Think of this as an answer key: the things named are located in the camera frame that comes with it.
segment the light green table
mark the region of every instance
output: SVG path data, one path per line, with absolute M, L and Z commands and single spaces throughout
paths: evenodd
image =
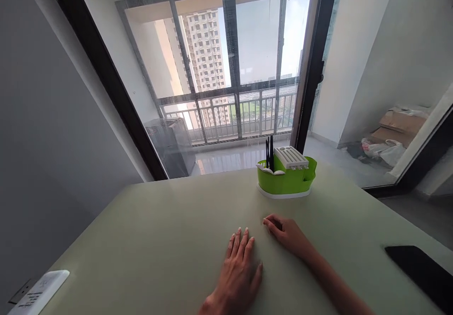
M 41 314 L 196 314 L 239 226 L 264 263 L 251 314 L 335 314 L 261 225 L 270 213 L 294 218 L 376 314 L 441 314 L 383 246 L 416 245 L 449 272 L 453 253 L 334 168 L 320 164 L 317 175 L 310 196 L 287 200 L 262 196 L 255 169 L 126 188 L 52 266 L 71 275 Z

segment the right hand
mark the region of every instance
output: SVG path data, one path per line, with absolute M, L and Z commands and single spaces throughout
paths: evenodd
M 316 253 L 313 245 L 293 219 L 271 214 L 264 218 L 263 224 L 280 244 L 302 260 L 306 261 Z

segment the smartphone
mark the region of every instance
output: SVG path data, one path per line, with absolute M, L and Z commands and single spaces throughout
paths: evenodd
M 390 258 L 446 314 L 453 315 L 453 276 L 415 246 L 385 247 Z

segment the power strip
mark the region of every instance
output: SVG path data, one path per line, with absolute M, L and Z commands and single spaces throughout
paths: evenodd
M 38 315 L 68 276 L 68 270 L 45 273 L 8 315 Z

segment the plastic bag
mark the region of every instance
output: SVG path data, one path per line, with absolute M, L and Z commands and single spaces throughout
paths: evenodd
M 363 152 L 370 158 L 379 158 L 379 154 L 388 148 L 387 144 L 373 144 L 368 138 L 362 139 Z
M 398 141 L 386 140 L 386 143 L 387 145 L 393 146 L 390 146 L 388 149 L 381 151 L 379 155 L 387 164 L 389 164 L 391 167 L 394 167 L 396 163 L 398 163 L 406 149 Z

